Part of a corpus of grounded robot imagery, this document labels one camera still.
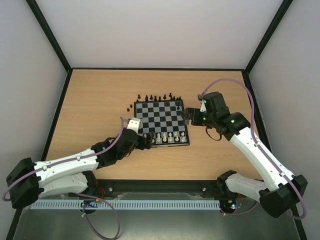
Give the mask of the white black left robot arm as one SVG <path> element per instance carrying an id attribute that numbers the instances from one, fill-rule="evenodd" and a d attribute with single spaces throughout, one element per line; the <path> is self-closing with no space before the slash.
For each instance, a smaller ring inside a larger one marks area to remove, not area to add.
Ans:
<path id="1" fill-rule="evenodd" d="M 120 136 L 109 137 L 72 156 L 37 162 L 24 158 L 6 177 L 8 201 L 13 209 L 22 209 L 50 195 L 94 189 L 98 186 L 94 170 L 114 165 L 135 149 L 149 150 L 154 135 L 139 135 L 125 128 Z"/>

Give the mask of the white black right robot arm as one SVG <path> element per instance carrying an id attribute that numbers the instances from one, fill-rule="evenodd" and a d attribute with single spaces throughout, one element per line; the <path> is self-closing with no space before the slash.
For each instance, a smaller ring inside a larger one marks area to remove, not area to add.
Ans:
<path id="1" fill-rule="evenodd" d="M 266 148 L 255 134 L 249 121 L 240 112 L 230 113 L 219 92 L 200 96 L 200 108 L 187 107 L 183 117 L 193 126 L 215 129 L 236 146 L 258 171 L 262 180 L 244 177 L 229 170 L 217 179 L 218 191 L 229 196 L 239 193 L 257 201 L 273 218 L 278 218 L 300 202 L 308 181 L 294 175 Z"/>

